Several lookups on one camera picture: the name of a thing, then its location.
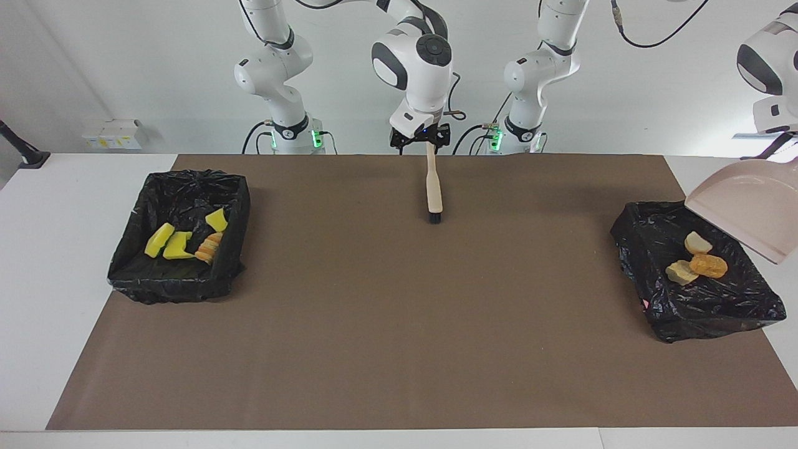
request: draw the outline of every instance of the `black trash bag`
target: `black trash bag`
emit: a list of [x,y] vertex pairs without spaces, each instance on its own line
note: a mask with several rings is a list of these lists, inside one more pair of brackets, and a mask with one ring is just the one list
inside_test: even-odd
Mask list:
[[[713,245],[729,272],[701,276],[682,287],[665,269],[692,260],[685,238],[698,232]],[[763,328],[787,318],[773,292],[739,242],[689,211],[684,202],[629,203],[612,227],[621,266],[632,279],[654,333],[662,341],[710,339]]]
[[[213,265],[144,254],[150,236],[164,223],[176,231],[191,230],[186,251],[194,253],[215,232],[205,216],[221,208],[228,225]],[[109,283],[144,304],[200,302],[228,295],[233,279],[244,270],[239,258],[249,211],[245,177],[211,170],[151,173],[113,254]]]

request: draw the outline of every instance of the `pink dustpan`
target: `pink dustpan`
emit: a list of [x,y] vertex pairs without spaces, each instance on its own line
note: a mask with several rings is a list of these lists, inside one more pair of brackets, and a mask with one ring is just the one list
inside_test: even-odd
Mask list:
[[731,164],[699,185],[685,205],[780,264],[798,248],[798,157],[787,164]]

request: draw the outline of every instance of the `brown surface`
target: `brown surface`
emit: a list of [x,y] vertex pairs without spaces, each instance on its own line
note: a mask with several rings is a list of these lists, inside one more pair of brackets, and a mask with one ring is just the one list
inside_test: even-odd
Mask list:
[[181,156],[247,176],[234,293],[114,294],[49,429],[798,425],[763,332],[664,344],[609,230],[683,198],[661,157]]

